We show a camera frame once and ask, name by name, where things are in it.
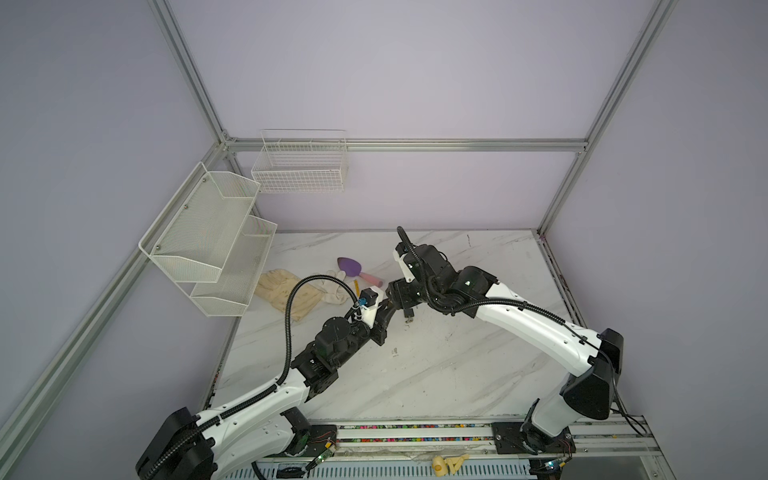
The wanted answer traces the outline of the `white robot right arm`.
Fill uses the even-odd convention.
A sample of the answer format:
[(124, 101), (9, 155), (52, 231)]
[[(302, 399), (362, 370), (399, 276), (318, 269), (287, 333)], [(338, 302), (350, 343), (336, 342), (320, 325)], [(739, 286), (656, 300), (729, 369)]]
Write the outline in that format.
[(622, 373), (624, 338), (607, 328), (596, 332), (565, 320), (513, 292), (487, 271), (455, 269), (435, 246), (414, 244), (405, 229), (393, 252), (403, 273), (391, 283), (388, 297), (400, 309), (419, 304), (449, 316), (464, 314), (526, 341), (567, 372), (564, 383), (529, 408), (520, 427), (525, 447), (544, 450), (581, 418), (603, 421), (620, 415), (635, 433), (646, 427), (629, 414), (617, 393)]

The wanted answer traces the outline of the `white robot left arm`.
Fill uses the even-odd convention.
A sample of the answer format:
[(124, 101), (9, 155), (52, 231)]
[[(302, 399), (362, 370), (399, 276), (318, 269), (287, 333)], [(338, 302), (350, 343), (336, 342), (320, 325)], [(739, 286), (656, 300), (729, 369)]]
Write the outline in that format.
[(254, 460), (304, 451), (311, 426), (301, 405), (327, 390), (362, 347), (382, 345), (402, 307), (393, 284), (360, 293), (341, 287), (350, 309), (326, 320), (298, 355), (286, 354), (278, 377), (219, 407), (170, 414), (137, 461), (137, 476), (222, 479)]

